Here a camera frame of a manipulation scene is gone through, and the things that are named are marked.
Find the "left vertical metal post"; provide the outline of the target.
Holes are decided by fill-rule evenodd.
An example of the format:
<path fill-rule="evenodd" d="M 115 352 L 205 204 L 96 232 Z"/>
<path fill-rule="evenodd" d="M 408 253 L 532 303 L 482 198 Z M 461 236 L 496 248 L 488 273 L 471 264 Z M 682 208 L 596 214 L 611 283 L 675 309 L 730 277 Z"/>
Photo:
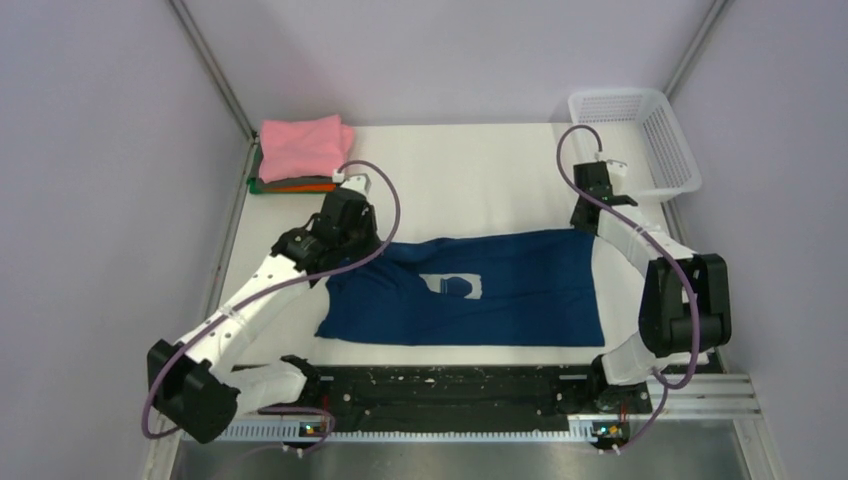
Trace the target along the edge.
<path fill-rule="evenodd" d="M 165 4 L 174 14 L 181 31 L 194 50 L 201 67 L 205 71 L 217 95 L 222 100 L 230 117 L 235 122 L 238 130 L 246 139 L 255 139 L 256 130 L 251 125 L 245 109 L 238 100 L 235 90 L 231 86 L 187 2 L 184 0 L 165 0 Z"/>

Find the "pink folded t-shirt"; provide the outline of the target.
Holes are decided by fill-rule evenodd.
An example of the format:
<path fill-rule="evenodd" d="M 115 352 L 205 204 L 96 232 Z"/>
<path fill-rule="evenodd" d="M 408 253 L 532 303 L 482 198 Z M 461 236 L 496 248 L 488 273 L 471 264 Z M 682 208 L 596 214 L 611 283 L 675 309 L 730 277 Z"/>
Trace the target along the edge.
<path fill-rule="evenodd" d="M 265 120 L 259 130 L 265 183 L 300 177 L 331 177 L 349 158 L 355 131 L 339 115 L 317 120 Z"/>

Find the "green folded t-shirt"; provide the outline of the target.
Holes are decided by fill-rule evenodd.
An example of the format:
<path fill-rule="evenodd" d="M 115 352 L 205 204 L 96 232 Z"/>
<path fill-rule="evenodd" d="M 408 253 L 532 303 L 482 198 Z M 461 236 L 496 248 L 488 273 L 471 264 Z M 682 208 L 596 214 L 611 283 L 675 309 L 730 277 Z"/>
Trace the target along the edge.
<path fill-rule="evenodd" d="M 252 195 L 263 195 L 271 192 L 268 185 L 258 176 L 249 176 L 246 181 L 248 192 Z"/>

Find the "vertical metal post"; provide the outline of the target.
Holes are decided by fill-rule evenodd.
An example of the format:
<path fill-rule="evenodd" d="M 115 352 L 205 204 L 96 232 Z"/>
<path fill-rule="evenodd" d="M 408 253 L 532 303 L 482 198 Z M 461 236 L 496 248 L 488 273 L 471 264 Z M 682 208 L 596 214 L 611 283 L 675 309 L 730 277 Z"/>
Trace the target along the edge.
<path fill-rule="evenodd" d="M 230 117 L 235 122 L 238 130 L 246 139 L 255 139 L 256 130 L 251 125 L 245 109 L 238 100 L 235 90 L 231 86 L 187 2 L 184 0 L 165 0 L 165 4 L 174 14 L 181 31 L 194 50 L 201 67 L 205 71 L 217 95 L 222 100 Z"/>
<path fill-rule="evenodd" d="M 679 94 L 691 72 L 697 65 L 711 37 L 734 4 L 733 0 L 714 0 L 709 4 L 690 42 L 683 52 L 668 82 L 663 88 L 666 98 L 672 102 Z"/>

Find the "grey folded t-shirt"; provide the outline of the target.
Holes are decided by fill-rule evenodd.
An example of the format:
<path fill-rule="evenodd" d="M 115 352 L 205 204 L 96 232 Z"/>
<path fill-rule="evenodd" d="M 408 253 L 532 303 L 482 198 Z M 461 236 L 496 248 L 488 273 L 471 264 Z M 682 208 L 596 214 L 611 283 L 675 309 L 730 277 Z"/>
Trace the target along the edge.
<path fill-rule="evenodd" d="M 252 163 L 251 163 L 251 170 L 250 170 L 250 173 L 248 174 L 248 177 L 249 176 L 258 176 L 259 177 L 259 170 L 260 170 L 260 166 L 261 166 L 262 161 L 263 161 L 262 149 L 260 147 L 257 147 L 254 154 L 253 154 L 253 159 L 252 159 Z M 281 194 L 281 193 L 276 193 L 274 191 L 274 189 L 280 188 L 280 187 L 285 187 L 285 186 L 302 185 L 302 184 L 319 183 L 319 182 L 330 182 L 330 181 L 332 181 L 331 177 L 306 176 L 306 177 L 296 177 L 296 178 L 291 178 L 291 179 L 277 180 L 277 181 L 273 181 L 273 182 L 264 182 L 264 181 L 263 182 L 265 184 L 267 184 L 269 189 L 271 190 L 271 192 L 268 193 L 268 194 Z"/>

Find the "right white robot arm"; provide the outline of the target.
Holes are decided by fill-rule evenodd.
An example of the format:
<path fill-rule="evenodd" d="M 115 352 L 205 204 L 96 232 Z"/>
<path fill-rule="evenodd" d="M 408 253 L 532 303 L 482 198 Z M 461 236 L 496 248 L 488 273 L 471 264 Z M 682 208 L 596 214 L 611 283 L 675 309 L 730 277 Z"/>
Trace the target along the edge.
<path fill-rule="evenodd" d="M 587 400 L 612 412 L 674 355 L 689 354 L 686 375 L 692 377 L 701 353 L 729 342 L 728 266 L 720 255 L 699 254 L 650 223 L 634 199 L 614 192 L 606 164 L 578 164 L 567 182 L 578 194 L 572 226 L 613 246 L 644 280 L 636 332 L 591 364 Z"/>

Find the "white plastic basket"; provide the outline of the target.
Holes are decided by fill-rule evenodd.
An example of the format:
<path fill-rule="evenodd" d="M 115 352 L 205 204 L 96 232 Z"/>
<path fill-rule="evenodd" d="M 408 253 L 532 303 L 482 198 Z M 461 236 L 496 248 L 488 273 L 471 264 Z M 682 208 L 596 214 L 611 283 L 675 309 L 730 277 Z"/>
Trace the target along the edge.
<path fill-rule="evenodd" d="M 602 136 L 604 152 L 628 163 L 618 192 L 663 203 L 698 191 L 702 176 L 666 96 L 649 88 L 584 90 L 568 99 L 570 118 Z"/>

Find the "navy blue printed t-shirt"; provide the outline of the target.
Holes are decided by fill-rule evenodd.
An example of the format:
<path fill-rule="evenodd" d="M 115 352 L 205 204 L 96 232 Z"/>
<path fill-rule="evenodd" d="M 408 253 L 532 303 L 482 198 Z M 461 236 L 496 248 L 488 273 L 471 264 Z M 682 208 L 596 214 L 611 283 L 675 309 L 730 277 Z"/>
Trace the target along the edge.
<path fill-rule="evenodd" d="M 316 334 L 400 346 L 601 347 L 593 243 L 574 229 L 393 243 L 327 281 Z"/>

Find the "right vertical metal post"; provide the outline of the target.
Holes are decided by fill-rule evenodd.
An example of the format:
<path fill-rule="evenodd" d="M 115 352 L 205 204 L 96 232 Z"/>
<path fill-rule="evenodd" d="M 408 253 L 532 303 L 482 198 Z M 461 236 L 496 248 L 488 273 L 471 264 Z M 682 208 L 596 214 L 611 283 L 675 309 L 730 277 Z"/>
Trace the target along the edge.
<path fill-rule="evenodd" d="M 711 37 L 734 4 L 733 0 L 714 0 L 709 4 L 690 42 L 683 52 L 668 82 L 663 88 L 666 98 L 672 102 L 679 94 L 691 72 L 697 65 Z"/>

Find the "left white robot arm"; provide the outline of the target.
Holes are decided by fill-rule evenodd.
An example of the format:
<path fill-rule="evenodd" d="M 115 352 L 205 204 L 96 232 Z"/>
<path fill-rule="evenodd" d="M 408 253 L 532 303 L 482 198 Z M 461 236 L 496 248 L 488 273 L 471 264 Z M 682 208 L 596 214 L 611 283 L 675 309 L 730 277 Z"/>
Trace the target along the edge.
<path fill-rule="evenodd" d="M 290 357 L 239 370 L 236 363 L 278 313 L 317 282 L 373 260 L 384 246 L 366 188 L 347 181 L 327 194 L 307 223 L 283 233 L 257 270 L 209 318 L 175 343 L 147 354 L 142 417 L 157 410 L 200 443 L 238 416 L 287 404 L 308 413 L 320 386 Z"/>

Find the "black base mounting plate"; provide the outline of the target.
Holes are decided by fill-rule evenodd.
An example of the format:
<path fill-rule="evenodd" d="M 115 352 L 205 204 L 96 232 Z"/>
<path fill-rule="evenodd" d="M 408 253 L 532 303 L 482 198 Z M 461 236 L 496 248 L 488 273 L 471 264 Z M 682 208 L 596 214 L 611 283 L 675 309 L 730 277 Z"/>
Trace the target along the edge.
<path fill-rule="evenodd" d="M 291 404 L 332 414 L 337 433 L 518 433 L 565 431 L 577 414 L 631 419 L 660 398 L 587 365 L 310 366 Z"/>

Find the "orange folded t-shirt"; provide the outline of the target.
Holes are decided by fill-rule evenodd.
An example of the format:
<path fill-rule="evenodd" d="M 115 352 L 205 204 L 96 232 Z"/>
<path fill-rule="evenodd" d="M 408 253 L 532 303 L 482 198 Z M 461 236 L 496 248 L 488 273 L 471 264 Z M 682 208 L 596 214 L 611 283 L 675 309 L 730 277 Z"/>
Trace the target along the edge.
<path fill-rule="evenodd" d="M 281 194 L 317 194 L 317 193 L 326 193 L 331 192 L 337 187 L 337 183 L 332 181 L 330 182 L 319 182 L 319 183 L 308 183 L 302 185 L 293 185 L 293 186 L 285 186 L 280 188 L 275 188 L 274 191 L 276 193 Z"/>

